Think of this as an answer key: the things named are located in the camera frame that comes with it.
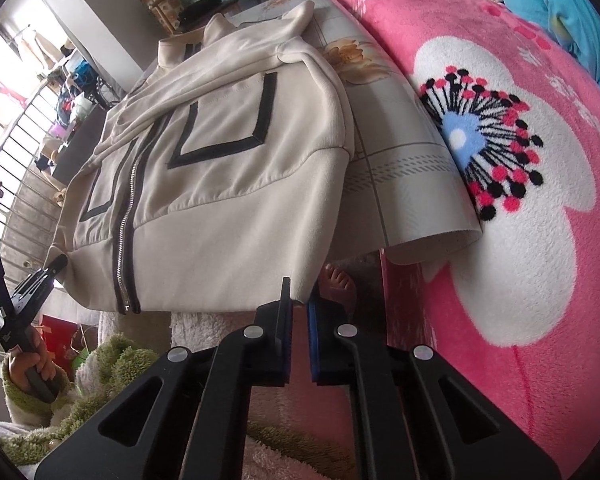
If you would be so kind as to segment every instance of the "silver screw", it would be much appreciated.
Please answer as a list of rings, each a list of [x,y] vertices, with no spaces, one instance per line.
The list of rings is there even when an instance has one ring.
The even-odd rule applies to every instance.
[[[433,357],[433,350],[427,345],[418,345],[413,349],[413,356],[421,361],[428,361]]]
[[[261,326],[249,325],[242,333],[247,339],[257,339],[264,335],[264,330]]]
[[[344,325],[340,325],[338,327],[338,335],[342,337],[354,337],[358,334],[358,329],[354,325],[350,325],[349,323],[345,323]]]
[[[187,357],[189,357],[189,350],[184,348],[184,346],[176,346],[169,350],[169,353],[167,354],[167,359],[172,363],[179,363],[184,361]]]

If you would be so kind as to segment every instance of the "jacket pocket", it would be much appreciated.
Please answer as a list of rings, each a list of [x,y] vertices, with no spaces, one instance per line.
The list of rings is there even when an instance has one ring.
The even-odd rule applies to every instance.
[[[259,73],[203,96],[189,107],[167,168],[235,155],[267,137],[278,74]]]
[[[102,161],[91,184],[89,197],[84,205],[79,222],[85,222],[107,212],[111,208],[120,173],[131,155],[137,140],[133,139],[124,152],[121,150],[120,152],[112,153]]]

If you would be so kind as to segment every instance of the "flower pattern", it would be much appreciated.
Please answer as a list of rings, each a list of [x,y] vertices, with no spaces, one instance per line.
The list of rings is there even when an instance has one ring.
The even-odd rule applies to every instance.
[[[534,56],[534,54],[528,48],[519,46],[518,52],[520,53],[520,57],[524,59],[527,63],[533,66],[542,66],[542,61],[540,61],[536,56]]]
[[[353,85],[380,81],[391,72],[385,64],[378,63],[382,56],[370,41],[342,38],[328,43],[322,55],[344,82]]]
[[[535,23],[523,20],[510,12],[503,12],[495,5],[488,4],[483,10],[495,18],[501,18],[511,30],[528,40],[533,40],[542,50],[551,50],[551,43],[541,35],[541,29]]]
[[[262,12],[267,12],[268,10],[275,9],[276,7],[281,7],[285,4],[288,4],[291,0],[267,0],[262,4]]]
[[[462,89],[457,89],[459,94],[471,91],[476,96],[467,94],[464,104],[453,104],[451,101],[455,98],[450,98],[448,94],[451,82],[443,76],[435,79],[432,86],[442,101],[443,107],[440,107],[432,95],[433,90],[428,88],[430,75],[440,73],[455,75],[456,79],[449,77],[454,83],[458,79],[462,82],[461,78],[465,78]],[[432,110],[440,113],[443,109],[451,108],[450,113],[456,113],[462,119],[464,110],[474,106],[476,110],[483,107],[481,113],[491,118],[483,123],[482,120],[469,117],[462,123],[452,116],[457,123],[449,123],[451,129],[447,133],[441,130],[453,150],[457,142],[452,139],[453,130],[457,127],[474,128],[471,133],[474,138],[470,139],[467,135],[468,149],[455,157],[460,166],[465,163],[469,167],[471,161],[477,161],[485,173],[491,168],[490,182],[502,184],[508,196],[514,198],[516,196],[511,192],[511,183],[522,180],[523,176],[521,171],[516,170],[522,170],[528,178],[524,205],[522,201],[518,203],[515,214],[494,215],[491,221],[483,224],[482,238],[476,243],[452,254],[447,260],[423,264],[424,277],[430,281],[446,264],[450,264],[458,300],[478,332],[490,344],[507,347],[538,341],[564,317],[573,294],[577,271],[576,241],[567,211],[590,211],[596,202],[595,180],[584,150],[571,127],[554,108],[538,95],[516,85],[501,60],[471,41],[442,36],[425,42],[416,54],[410,82],[424,91],[429,113]],[[474,89],[476,85],[484,86],[480,92],[484,94],[483,97],[477,97],[477,90],[480,89]],[[443,89],[446,89],[447,99],[450,100],[449,106],[445,105],[444,96],[440,93]],[[497,92],[497,98],[491,94],[492,91]],[[511,106],[502,102],[497,104],[498,100],[511,102]],[[509,123],[509,120],[504,120],[504,114],[517,101],[520,102],[516,110],[518,118],[511,117],[512,126],[501,126],[501,123]],[[454,112],[458,110],[457,106],[463,107],[459,109],[460,113]],[[516,124],[518,120],[525,124]],[[474,158],[475,153],[484,149],[479,150],[478,147],[486,146],[489,141],[486,137],[480,140],[477,136],[482,131],[479,130],[481,124],[486,124],[487,129],[493,125],[492,147],[502,150],[502,153],[518,152],[517,147],[512,150],[509,146],[507,149],[507,137],[512,131],[514,135],[519,134],[518,128],[525,130],[528,135],[522,137],[529,141],[529,147],[521,145],[521,148],[523,152],[534,150],[538,159],[531,156],[529,162],[537,161],[526,164],[526,159],[519,160],[515,156],[508,158],[509,155],[506,155],[510,169],[506,170],[505,179],[499,180],[504,176],[503,170],[495,170],[496,166],[482,160],[481,155]],[[532,141],[534,135],[538,135],[542,146]],[[541,174],[541,185],[536,186],[531,181],[531,171]],[[481,170],[478,172],[483,179],[487,179]],[[485,183],[486,180],[483,180],[481,186],[488,191],[489,184],[484,186]],[[506,199],[503,195],[494,203],[500,200],[506,211]],[[474,200],[477,200],[480,211],[484,209],[482,200],[490,201],[481,194]]]
[[[573,105],[578,109],[578,115],[600,134],[600,119],[591,113],[573,87],[558,75],[546,74],[545,77],[558,94],[573,102]]]
[[[542,138],[524,119],[530,110],[517,95],[490,89],[483,77],[447,66],[444,77],[429,78],[420,99],[442,133],[481,220],[498,207],[520,209],[529,187],[542,186],[538,169]]]

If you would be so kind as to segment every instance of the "window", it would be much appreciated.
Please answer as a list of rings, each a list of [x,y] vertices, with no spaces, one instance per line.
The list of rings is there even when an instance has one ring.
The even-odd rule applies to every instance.
[[[0,36],[0,143],[4,142],[0,146],[0,181],[4,191],[0,201],[0,239],[21,180],[56,118],[58,97],[49,88],[40,87],[34,70]],[[4,140],[5,128],[16,120]]]

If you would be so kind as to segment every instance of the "balcony railing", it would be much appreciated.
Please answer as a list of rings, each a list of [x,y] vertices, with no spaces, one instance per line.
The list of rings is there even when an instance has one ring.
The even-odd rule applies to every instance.
[[[40,83],[0,139],[0,255],[10,290],[42,266],[60,215],[58,190],[35,166],[57,100],[47,82]]]

